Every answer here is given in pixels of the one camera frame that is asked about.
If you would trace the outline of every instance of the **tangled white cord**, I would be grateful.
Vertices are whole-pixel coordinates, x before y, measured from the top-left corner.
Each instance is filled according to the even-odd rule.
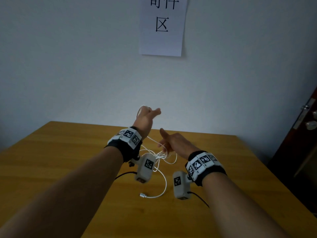
[[[138,111],[138,113],[137,113],[137,117],[138,117],[139,114],[141,113],[141,107],[140,107],[140,109],[139,109],[139,111]],[[149,138],[150,140],[154,141],[155,143],[160,144],[159,142],[153,140],[153,139],[150,138],[149,136],[148,136],[148,138]],[[157,154],[156,154],[154,151],[152,151],[152,150],[150,150],[150,149],[147,149],[145,146],[143,146],[143,145],[141,145],[141,146],[142,146],[144,149],[141,149],[140,151],[145,151],[145,150],[148,151],[148,153],[144,153],[143,155],[145,155],[145,154],[152,154],[153,156],[155,156],[155,158],[156,158],[155,164],[157,164],[157,167],[154,166],[154,168],[155,168],[156,170],[153,170],[153,172],[158,171],[158,172],[160,172],[160,173],[163,175],[163,177],[164,177],[164,179],[165,179],[165,189],[164,189],[163,193],[160,194],[160,195],[158,195],[158,196],[147,196],[147,195],[145,195],[145,194],[143,194],[143,193],[141,193],[140,196],[143,197],[143,198],[151,198],[151,199],[153,199],[153,198],[158,198],[158,197],[162,196],[162,195],[165,193],[166,188],[167,188],[167,181],[166,181],[165,175],[159,170],[159,162],[160,162],[160,160],[162,159],[162,160],[164,160],[164,161],[165,161],[166,163],[168,163],[168,164],[175,164],[176,161],[177,161],[177,154],[175,153],[175,154],[176,154],[175,161],[174,161],[173,163],[169,163],[169,162],[166,161],[165,159],[169,158],[169,157],[170,157],[170,154],[169,154],[169,155],[167,154],[167,149],[166,149],[166,147],[165,147],[164,145],[162,145],[162,146],[163,146],[163,148],[166,150],[166,153],[164,153],[163,151],[161,151],[161,152],[158,152]]]

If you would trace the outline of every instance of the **yellow wood surface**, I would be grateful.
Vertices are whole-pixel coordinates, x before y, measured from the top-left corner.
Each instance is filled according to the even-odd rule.
[[[0,154],[0,225],[4,224],[36,194],[100,152],[120,127],[49,122]],[[294,237],[316,237],[317,220],[291,192],[244,146],[236,136],[180,132],[203,150],[212,152],[224,165],[228,176]],[[150,135],[159,141],[158,130]],[[144,145],[159,151],[156,144]],[[195,196],[178,200],[173,195],[172,175],[183,170],[185,160],[161,162],[167,178],[153,173],[147,184],[133,174],[117,179],[110,188],[83,237],[219,237],[208,208]],[[124,164],[119,173],[135,171]],[[205,199],[201,187],[193,192]]]

